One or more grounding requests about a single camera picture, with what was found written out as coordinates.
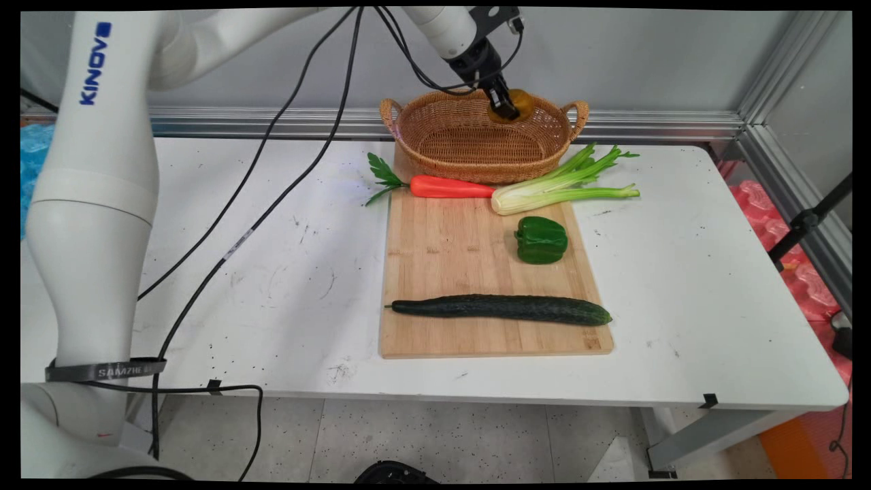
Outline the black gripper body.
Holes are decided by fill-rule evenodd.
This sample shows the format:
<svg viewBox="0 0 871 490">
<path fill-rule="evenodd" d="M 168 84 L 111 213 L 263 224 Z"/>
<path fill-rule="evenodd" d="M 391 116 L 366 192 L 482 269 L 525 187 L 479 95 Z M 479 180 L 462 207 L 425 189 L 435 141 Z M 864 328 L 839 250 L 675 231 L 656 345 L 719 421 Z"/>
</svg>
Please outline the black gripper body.
<svg viewBox="0 0 871 490">
<path fill-rule="evenodd" d="M 509 91 L 502 74 L 502 59 L 488 38 L 480 38 L 465 52 L 453 59 L 446 59 L 446 62 L 461 80 L 459 86 L 445 86 L 446 90 L 457 91 L 461 88 L 477 87 L 486 92 Z"/>
</svg>

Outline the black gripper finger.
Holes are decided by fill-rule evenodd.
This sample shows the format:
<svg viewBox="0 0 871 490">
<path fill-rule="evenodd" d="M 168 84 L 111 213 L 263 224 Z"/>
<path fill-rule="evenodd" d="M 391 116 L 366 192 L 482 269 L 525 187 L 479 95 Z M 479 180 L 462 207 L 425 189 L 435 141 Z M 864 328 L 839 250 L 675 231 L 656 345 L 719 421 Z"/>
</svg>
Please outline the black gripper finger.
<svg viewBox="0 0 871 490">
<path fill-rule="evenodd" d="M 509 124 L 520 121 L 522 90 L 512 89 L 504 80 L 496 80 L 489 86 L 489 120 Z"/>
</svg>

